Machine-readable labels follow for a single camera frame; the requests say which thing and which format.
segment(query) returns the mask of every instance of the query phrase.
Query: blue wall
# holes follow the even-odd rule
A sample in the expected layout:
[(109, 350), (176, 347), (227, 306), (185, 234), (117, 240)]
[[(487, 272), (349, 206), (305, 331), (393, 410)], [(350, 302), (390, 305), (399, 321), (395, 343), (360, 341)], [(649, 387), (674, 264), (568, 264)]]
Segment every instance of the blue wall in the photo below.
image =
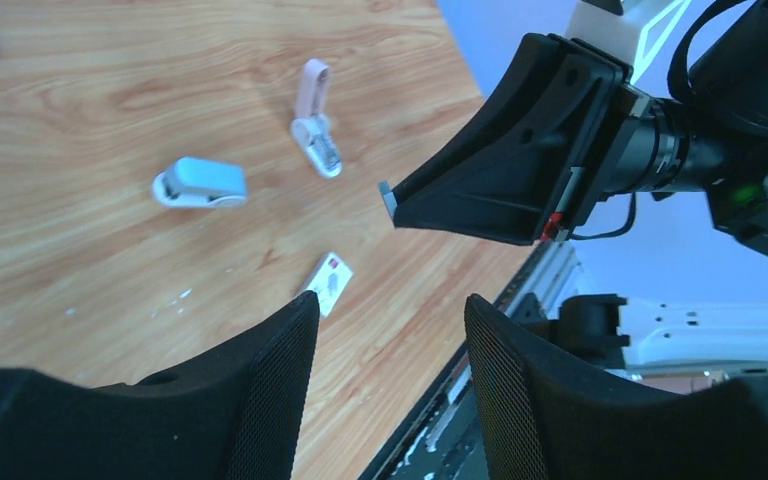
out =
[[(711, 0), (695, 0), (661, 53), (636, 84), (668, 96), (666, 72), (681, 36)], [(482, 93), (487, 96), (528, 32), (563, 34), (575, 0), (438, 0)], [(698, 58), (745, 10), (738, 6), (697, 34)], [(576, 250), (600, 291), (658, 301), (768, 300), (768, 258), (711, 227), (702, 194), (678, 194), (660, 203), (638, 195), (638, 216), (627, 235), (577, 242)], [(627, 198), (600, 204), (580, 234), (613, 230), (625, 221)]]

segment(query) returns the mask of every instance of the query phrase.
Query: cable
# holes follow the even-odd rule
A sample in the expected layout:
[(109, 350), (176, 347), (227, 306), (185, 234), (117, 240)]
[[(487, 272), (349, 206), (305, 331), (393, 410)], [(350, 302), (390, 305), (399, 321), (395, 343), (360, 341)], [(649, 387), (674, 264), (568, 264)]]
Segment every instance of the cable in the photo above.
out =
[(569, 236), (569, 238), (570, 240), (600, 240), (603, 238), (619, 237), (620, 235), (625, 235), (631, 230), (631, 227), (634, 226), (635, 218), (637, 218), (637, 193), (632, 193), (631, 200), (628, 203), (628, 218), (622, 227), (614, 230), (613, 232), (605, 232), (590, 236), (580, 236), (573, 233)]

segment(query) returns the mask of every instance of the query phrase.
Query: red component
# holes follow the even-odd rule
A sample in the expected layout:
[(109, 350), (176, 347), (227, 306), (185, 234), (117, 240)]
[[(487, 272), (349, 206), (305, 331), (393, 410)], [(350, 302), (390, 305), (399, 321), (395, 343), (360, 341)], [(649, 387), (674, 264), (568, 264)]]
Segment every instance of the red component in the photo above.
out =
[(558, 226), (561, 224), (561, 219), (563, 218), (563, 212), (555, 212), (549, 216), (549, 221), (546, 222), (546, 226), (543, 227), (543, 235), (540, 236), (541, 242), (553, 240), (555, 238), (555, 234), (558, 233)]

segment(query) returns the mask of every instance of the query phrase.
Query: small white block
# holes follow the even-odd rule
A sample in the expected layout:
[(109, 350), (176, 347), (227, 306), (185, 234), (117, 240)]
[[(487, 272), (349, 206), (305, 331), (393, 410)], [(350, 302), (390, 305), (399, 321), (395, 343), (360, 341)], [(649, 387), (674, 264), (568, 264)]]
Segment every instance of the small white block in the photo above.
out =
[(313, 269), (301, 291), (311, 290), (319, 298), (319, 314), (327, 317), (349, 284), (354, 272), (334, 252), (329, 252)]

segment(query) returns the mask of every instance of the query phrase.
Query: wooden tabletop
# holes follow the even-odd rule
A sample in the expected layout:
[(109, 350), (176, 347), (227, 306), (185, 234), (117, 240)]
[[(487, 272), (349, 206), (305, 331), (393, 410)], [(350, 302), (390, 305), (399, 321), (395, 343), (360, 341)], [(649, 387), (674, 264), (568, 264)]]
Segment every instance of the wooden tabletop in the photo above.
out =
[[(331, 65), (345, 157), (288, 135), (300, 68)], [(335, 251), (295, 478), (352, 479), (529, 250), (395, 231), (376, 188), (481, 105), (430, 0), (0, 0), (0, 366), (135, 382), (257, 324)], [(172, 211), (185, 155), (245, 168), (239, 209)]]

